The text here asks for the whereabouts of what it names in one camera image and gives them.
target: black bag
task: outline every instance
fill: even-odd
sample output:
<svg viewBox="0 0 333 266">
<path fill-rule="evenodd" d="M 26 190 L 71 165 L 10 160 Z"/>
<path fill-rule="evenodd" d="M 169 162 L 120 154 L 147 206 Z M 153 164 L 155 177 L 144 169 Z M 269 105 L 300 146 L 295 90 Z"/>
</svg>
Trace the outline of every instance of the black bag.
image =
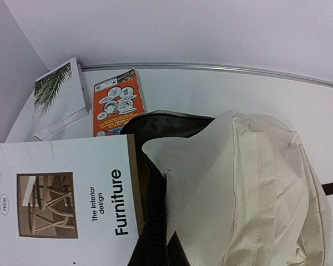
<svg viewBox="0 0 333 266">
<path fill-rule="evenodd" d="M 120 134 L 134 134 L 144 221 L 142 235 L 129 266 L 189 266 L 179 238 L 174 233 L 166 245 L 167 224 L 165 194 L 167 181 L 142 152 L 142 146 L 160 137 L 191 137 L 213 121 L 213 118 L 156 111 L 131 119 Z"/>
</svg>

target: orange comic book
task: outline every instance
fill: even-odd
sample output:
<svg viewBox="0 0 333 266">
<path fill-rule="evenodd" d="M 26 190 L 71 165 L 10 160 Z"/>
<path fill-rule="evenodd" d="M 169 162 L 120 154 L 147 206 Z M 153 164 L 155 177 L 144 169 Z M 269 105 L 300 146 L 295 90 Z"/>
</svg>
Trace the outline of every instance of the orange comic book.
<svg viewBox="0 0 333 266">
<path fill-rule="evenodd" d="M 94 136 L 117 135 L 131 118 L 144 112 L 134 69 L 94 86 Z"/>
</svg>

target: metal rail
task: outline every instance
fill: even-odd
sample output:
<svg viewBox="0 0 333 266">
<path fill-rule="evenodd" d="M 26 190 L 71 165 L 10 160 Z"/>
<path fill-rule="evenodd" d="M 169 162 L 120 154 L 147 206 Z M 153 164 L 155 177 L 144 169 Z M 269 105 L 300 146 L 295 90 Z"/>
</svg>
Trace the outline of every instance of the metal rail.
<svg viewBox="0 0 333 266">
<path fill-rule="evenodd" d="M 130 69 L 130 68 L 221 71 L 221 72 L 231 72 L 239 74 L 269 76 L 280 79 L 289 79 L 289 80 L 301 81 L 301 82 L 333 88 L 333 83 L 325 80 L 313 79 L 313 78 L 308 78 L 306 76 L 299 76 L 299 75 L 269 71 L 264 69 L 241 68 L 236 66 L 225 66 L 225 65 L 185 64 L 185 63 L 121 63 L 121 64 L 82 66 L 82 71 L 118 70 L 118 69 Z"/>
</svg>

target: speech bubble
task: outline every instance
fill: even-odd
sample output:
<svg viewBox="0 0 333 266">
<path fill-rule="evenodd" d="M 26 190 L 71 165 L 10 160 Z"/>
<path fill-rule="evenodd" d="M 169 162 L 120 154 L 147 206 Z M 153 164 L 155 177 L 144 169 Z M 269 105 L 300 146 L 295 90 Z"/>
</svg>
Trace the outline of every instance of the speech bubble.
<svg viewBox="0 0 333 266">
<path fill-rule="evenodd" d="M 131 99 L 134 99 L 136 97 L 137 97 L 137 95 L 127 96 L 125 98 L 119 99 L 117 102 L 120 103 L 121 101 L 131 100 Z"/>
<path fill-rule="evenodd" d="M 101 100 L 99 100 L 99 103 L 100 103 L 100 104 L 105 104 L 105 103 L 107 103 L 108 101 L 112 101 L 113 99 L 115 99 L 115 98 L 112 97 L 112 96 L 107 96 L 107 97 L 102 98 Z"/>
<path fill-rule="evenodd" d="M 104 120 L 107 117 L 107 114 L 105 112 L 102 112 L 98 115 L 98 120 Z"/>
</svg>

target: canvas bag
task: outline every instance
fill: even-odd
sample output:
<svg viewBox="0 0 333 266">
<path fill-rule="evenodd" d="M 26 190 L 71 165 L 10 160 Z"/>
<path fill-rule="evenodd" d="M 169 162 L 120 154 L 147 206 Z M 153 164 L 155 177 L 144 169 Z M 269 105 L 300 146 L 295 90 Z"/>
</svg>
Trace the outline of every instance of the canvas bag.
<svg viewBox="0 0 333 266">
<path fill-rule="evenodd" d="M 325 265 L 329 205 L 298 134 L 279 120 L 228 111 L 143 151 L 166 181 L 166 244 L 178 236 L 191 265 Z"/>
</svg>

